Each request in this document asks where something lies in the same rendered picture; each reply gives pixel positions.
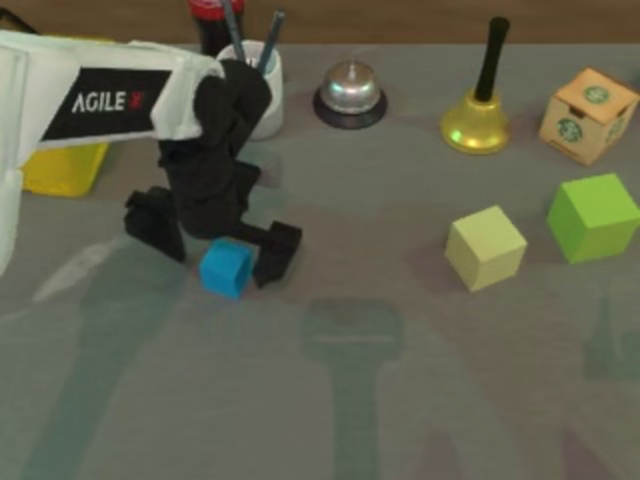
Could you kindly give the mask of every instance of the tabletop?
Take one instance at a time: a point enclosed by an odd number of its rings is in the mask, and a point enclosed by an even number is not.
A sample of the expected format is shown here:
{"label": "tabletop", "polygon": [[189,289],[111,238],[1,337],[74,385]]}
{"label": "tabletop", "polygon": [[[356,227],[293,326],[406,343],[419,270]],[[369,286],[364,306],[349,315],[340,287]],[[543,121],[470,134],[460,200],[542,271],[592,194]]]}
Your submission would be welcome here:
{"label": "tabletop", "polygon": [[[513,126],[467,157],[438,120],[481,46],[283,46],[285,125],[249,220],[304,229],[288,278],[241,301],[123,232],[131,191],[164,185],[153,141],[114,144],[91,194],[25,195],[0,279],[2,480],[640,478],[640,247],[571,266],[545,224],[558,185],[616,172],[640,198],[638,121],[590,168],[537,138],[585,66],[640,82],[639,46],[507,46]],[[387,117],[322,124],[327,68],[376,70]],[[519,274],[468,293],[451,222],[500,205],[529,242]]]}

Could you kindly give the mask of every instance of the soda bottle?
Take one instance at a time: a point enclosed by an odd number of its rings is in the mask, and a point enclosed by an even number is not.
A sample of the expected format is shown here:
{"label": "soda bottle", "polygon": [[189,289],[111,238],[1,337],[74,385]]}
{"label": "soda bottle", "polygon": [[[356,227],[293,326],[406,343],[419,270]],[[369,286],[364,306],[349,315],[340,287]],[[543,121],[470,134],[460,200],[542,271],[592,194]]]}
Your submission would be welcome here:
{"label": "soda bottle", "polygon": [[[240,35],[244,37],[242,28],[244,0],[230,1]],[[201,53],[216,57],[224,47],[231,43],[229,29],[224,20],[222,3],[220,0],[189,0],[189,9],[198,27]]]}

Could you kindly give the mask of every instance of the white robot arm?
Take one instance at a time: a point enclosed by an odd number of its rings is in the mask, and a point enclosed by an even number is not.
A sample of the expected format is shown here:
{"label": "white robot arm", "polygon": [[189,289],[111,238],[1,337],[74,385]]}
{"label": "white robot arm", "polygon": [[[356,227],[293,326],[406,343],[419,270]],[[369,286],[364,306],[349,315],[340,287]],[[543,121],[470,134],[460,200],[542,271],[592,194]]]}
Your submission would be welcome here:
{"label": "white robot arm", "polygon": [[165,45],[0,31],[0,276],[11,259],[20,168],[40,148],[201,134],[193,111],[212,58]]}

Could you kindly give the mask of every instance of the green cube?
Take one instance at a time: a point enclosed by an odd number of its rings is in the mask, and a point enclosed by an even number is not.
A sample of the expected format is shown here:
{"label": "green cube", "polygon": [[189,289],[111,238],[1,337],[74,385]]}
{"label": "green cube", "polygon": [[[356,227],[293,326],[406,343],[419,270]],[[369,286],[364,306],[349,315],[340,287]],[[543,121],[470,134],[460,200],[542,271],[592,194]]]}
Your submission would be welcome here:
{"label": "green cube", "polygon": [[640,225],[640,210],[616,174],[564,182],[547,223],[569,263],[623,253]]}

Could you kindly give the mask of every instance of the starbucks logo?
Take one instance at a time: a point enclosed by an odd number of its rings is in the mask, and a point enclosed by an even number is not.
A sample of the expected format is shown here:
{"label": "starbucks logo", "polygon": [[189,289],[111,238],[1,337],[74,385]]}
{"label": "starbucks logo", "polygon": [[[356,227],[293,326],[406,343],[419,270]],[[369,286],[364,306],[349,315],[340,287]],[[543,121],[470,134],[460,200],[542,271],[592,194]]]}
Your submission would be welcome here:
{"label": "starbucks logo", "polygon": [[624,127],[624,117],[618,118],[611,126],[611,130],[609,130],[609,133],[607,134],[607,142],[610,142],[615,137],[617,137],[618,134],[622,131],[622,127]]}
{"label": "starbucks logo", "polygon": [[582,128],[570,118],[563,118],[558,122],[558,134],[569,143],[577,143],[582,140]]}
{"label": "starbucks logo", "polygon": [[584,98],[589,103],[600,105],[609,101],[609,90],[604,87],[588,87],[584,89]]}

